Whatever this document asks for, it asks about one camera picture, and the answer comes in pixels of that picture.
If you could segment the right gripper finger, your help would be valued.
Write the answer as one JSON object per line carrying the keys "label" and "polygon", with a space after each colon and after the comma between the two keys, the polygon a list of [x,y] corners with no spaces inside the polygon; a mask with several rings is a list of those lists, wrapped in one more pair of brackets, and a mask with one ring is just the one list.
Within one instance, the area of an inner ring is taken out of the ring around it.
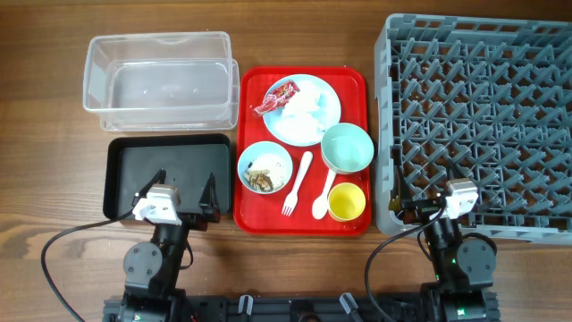
{"label": "right gripper finger", "polygon": [[446,171],[449,181],[463,179],[465,177],[465,175],[459,170],[457,165],[452,160],[447,161]]}
{"label": "right gripper finger", "polygon": [[404,210],[410,208],[411,194],[408,184],[404,178],[402,169],[398,166],[394,167],[395,178],[394,186],[391,191],[391,199],[389,210]]}

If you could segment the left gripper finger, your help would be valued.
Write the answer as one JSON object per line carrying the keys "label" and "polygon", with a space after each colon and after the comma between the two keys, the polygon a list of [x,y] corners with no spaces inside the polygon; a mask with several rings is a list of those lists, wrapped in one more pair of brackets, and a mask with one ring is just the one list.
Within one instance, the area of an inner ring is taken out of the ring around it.
{"label": "left gripper finger", "polygon": [[218,198],[216,195],[215,174],[210,173],[198,202],[203,212],[217,213],[219,211]]}
{"label": "left gripper finger", "polygon": [[154,184],[164,184],[165,178],[166,178],[166,171],[163,168],[159,169],[156,172],[156,174],[152,177],[152,179],[148,183],[146,183],[139,191],[135,193],[135,198],[140,199],[142,197],[145,197]]}

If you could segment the yellow cup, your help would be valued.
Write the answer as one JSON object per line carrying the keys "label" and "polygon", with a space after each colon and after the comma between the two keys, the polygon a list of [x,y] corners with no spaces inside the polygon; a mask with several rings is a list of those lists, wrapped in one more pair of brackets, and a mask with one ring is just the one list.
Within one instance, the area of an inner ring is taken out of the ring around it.
{"label": "yellow cup", "polygon": [[366,195],[354,183],[343,182],[334,186],[328,195],[328,213],[338,222],[357,219],[366,208]]}

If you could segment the rice and food scraps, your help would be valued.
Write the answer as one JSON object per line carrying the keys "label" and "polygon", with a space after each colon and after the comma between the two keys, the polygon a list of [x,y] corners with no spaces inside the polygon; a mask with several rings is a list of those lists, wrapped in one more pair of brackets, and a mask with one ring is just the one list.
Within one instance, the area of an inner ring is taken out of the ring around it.
{"label": "rice and food scraps", "polygon": [[287,182],[288,170],[279,156],[264,154],[249,162],[242,177],[252,190],[271,193]]}

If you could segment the light blue small bowl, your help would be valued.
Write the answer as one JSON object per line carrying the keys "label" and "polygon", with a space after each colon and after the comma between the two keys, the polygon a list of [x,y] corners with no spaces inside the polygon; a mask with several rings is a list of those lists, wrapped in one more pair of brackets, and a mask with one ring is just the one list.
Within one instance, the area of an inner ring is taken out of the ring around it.
{"label": "light blue small bowl", "polygon": [[246,180],[242,177],[242,175],[246,171],[247,166],[251,160],[253,160],[254,158],[259,157],[261,155],[264,155],[264,154],[275,154],[275,155],[279,156],[283,160],[283,163],[285,164],[285,167],[288,170],[287,182],[279,190],[281,190],[290,181],[290,178],[291,178],[292,172],[293,172],[293,161],[292,161],[292,158],[290,156],[290,153],[286,150],[286,148],[284,148],[280,144],[275,143],[275,142],[271,142],[271,141],[259,141],[259,142],[256,142],[256,143],[248,146],[241,153],[241,155],[239,157],[238,164],[237,164],[238,176],[239,176],[240,182],[248,190],[253,191],[254,193],[263,194],[263,195],[272,194],[272,193],[275,193],[279,190],[271,192],[271,193],[256,192],[248,186]]}

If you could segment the mint green bowl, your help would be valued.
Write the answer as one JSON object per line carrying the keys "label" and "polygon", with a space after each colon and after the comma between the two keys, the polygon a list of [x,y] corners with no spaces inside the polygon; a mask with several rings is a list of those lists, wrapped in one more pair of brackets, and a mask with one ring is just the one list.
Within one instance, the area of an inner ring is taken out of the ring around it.
{"label": "mint green bowl", "polygon": [[368,133],[353,123],[338,123],[321,140],[325,165],[337,174],[353,174],[366,169],[374,158],[374,143]]}

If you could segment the white plastic spoon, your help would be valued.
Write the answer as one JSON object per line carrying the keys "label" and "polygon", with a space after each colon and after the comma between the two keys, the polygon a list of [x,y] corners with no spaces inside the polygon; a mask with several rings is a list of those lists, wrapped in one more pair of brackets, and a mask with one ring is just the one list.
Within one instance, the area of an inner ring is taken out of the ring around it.
{"label": "white plastic spoon", "polygon": [[322,193],[314,201],[312,205],[312,216],[316,220],[321,220],[328,211],[328,194],[335,180],[336,173],[329,170]]}

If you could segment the white plastic fork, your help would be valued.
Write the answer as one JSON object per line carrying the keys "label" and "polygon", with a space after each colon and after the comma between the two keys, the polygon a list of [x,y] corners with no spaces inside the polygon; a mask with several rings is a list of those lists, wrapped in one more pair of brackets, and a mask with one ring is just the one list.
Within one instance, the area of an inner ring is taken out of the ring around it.
{"label": "white plastic fork", "polygon": [[282,214],[284,216],[291,216],[294,208],[296,207],[297,203],[298,203],[298,193],[299,193],[299,188],[301,186],[301,184],[303,183],[303,180],[307,174],[307,171],[312,163],[313,160],[313,153],[310,151],[306,151],[299,163],[299,169],[294,181],[294,184],[292,186],[292,190],[290,191],[290,193],[287,195],[286,199],[284,200],[283,206],[282,206]]}

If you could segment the light blue plate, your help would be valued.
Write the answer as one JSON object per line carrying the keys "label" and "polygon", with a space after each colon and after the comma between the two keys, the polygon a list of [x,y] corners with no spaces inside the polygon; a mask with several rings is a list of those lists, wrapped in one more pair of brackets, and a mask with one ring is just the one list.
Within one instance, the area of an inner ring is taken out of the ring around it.
{"label": "light blue plate", "polygon": [[[325,130],[328,130],[335,124],[340,122],[341,119],[341,102],[336,94],[335,90],[325,81],[316,76],[312,76],[309,74],[293,74],[286,76],[274,83],[269,90],[267,90],[266,94],[268,94],[271,90],[276,89],[286,81],[294,81],[299,88],[302,87],[309,87],[313,85],[314,87],[318,88],[321,92],[321,98],[319,100],[318,105],[320,106],[320,111],[316,113],[316,117],[319,121],[324,124]],[[268,114],[264,114],[262,116],[265,127],[267,130],[279,141],[295,146],[295,147],[309,147],[315,144],[318,144],[324,134],[322,135],[319,141],[295,141],[295,140],[288,140],[281,136],[276,130],[276,124],[280,121],[282,116],[282,107],[278,108]]]}

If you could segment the white napkin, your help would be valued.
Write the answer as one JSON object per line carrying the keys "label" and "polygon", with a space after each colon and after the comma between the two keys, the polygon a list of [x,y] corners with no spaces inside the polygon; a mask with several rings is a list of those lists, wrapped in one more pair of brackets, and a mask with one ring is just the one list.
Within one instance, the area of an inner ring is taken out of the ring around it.
{"label": "white napkin", "polygon": [[310,85],[302,87],[282,108],[282,116],[276,124],[277,132],[288,140],[319,141],[325,132],[324,124],[316,117],[321,92]]}

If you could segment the red snack wrapper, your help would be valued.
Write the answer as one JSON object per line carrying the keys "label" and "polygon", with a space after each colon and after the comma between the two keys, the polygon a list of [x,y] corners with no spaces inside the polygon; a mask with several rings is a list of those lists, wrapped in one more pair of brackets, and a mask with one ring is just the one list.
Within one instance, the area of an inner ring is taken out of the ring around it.
{"label": "red snack wrapper", "polygon": [[254,115],[263,116],[264,114],[284,107],[298,92],[300,92],[299,86],[293,80],[287,80],[265,96],[263,102],[254,108]]}

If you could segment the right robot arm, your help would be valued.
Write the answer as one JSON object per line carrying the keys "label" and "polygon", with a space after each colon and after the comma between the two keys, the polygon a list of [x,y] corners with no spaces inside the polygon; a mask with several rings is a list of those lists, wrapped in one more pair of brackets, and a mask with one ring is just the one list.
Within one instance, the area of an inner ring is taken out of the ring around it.
{"label": "right robot arm", "polygon": [[471,212],[478,199],[475,183],[448,164],[446,191],[432,199],[414,199],[401,169],[396,170],[389,209],[419,223],[425,251],[436,281],[421,286],[427,321],[498,321],[501,317],[493,285],[497,246],[480,233],[462,233],[458,218]]}

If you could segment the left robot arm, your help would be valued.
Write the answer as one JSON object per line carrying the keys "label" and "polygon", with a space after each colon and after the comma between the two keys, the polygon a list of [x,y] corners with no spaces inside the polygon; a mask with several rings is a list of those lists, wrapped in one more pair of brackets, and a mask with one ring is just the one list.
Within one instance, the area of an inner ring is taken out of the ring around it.
{"label": "left robot arm", "polygon": [[125,290],[116,309],[105,305],[104,321],[198,321],[199,316],[184,290],[176,287],[191,230],[204,232],[210,223],[218,223],[221,211],[211,174],[199,198],[198,213],[182,212],[178,189],[165,182],[160,169],[132,201],[132,213],[139,221],[149,222],[154,232],[149,242],[131,247],[123,260]]}

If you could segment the grey dishwasher rack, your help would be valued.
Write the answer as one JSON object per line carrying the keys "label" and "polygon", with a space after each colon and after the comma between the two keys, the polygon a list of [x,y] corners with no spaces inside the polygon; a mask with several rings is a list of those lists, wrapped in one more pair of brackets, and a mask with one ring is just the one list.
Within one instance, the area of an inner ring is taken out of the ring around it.
{"label": "grey dishwasher rack", "polygon": [[414,199],[445,188],[454,163],[478,188],[462,231],[571,242],[571,26],[395,13],[374,45],[376,225],[400,168]]}

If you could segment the black tray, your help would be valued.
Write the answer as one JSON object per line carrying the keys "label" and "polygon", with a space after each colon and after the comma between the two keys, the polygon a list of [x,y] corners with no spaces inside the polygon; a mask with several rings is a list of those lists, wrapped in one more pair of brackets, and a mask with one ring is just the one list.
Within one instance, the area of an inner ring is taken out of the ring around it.
{"label": "black tray", "polygon": [[221,133],[115,139],[107,152],[103,213],[113,219],[131,210],[135,193],[164,169],[165,182],[180,193],[180,210],[200,210],[199,198],[213,175],[218,205],[227,214],[232,160],[231,142]]}

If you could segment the clear plastic bin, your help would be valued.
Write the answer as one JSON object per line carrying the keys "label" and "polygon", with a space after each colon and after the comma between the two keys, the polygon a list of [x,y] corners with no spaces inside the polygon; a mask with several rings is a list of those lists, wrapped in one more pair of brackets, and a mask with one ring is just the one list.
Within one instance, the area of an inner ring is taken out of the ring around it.
{"label": "clear plastic bin", "polygon": [[227,131],[240,72],[223,31],[92,38],[82,105],[106,131]]}

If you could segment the red serving tray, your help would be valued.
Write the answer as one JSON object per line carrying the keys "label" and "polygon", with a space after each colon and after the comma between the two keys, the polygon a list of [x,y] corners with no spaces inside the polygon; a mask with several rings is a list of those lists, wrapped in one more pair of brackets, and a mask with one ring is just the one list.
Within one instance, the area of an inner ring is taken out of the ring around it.
{"label": "red serving tray", "polygon": [[233,217],[247,233],[351,236],[371,223],[366,83],[344,67],[256,67],[240,83]]}

